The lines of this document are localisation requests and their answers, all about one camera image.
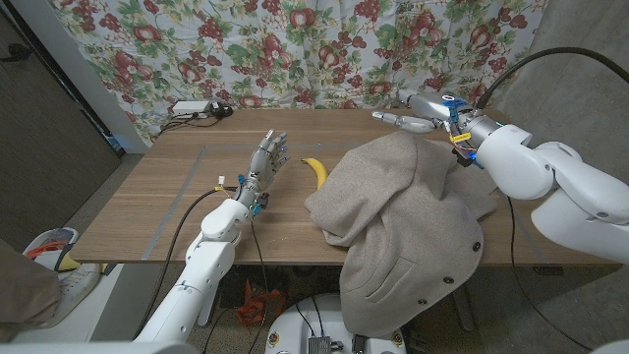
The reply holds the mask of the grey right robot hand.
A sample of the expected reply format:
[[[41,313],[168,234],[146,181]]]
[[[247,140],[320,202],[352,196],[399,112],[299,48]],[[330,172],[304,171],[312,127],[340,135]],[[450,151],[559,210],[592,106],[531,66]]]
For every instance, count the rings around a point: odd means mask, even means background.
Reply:
[[[414,134],[445,131],[450,142],[462,149],[476,149],[502,125],[464,99],[446,93],[414,93],[403,90],[398,100],[411,109],[411,115],[373,111],[376,121]]]

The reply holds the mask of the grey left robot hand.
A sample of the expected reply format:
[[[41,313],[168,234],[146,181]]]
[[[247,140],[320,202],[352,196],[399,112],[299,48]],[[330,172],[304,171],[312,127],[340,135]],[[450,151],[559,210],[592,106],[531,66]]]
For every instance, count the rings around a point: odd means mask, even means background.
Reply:
[[[286,133],[275,135],[269,130],[250,158],[250,164],[234,200],[252,208],[262,193],[272,184],[275,174],[290,159],[286,155]]]

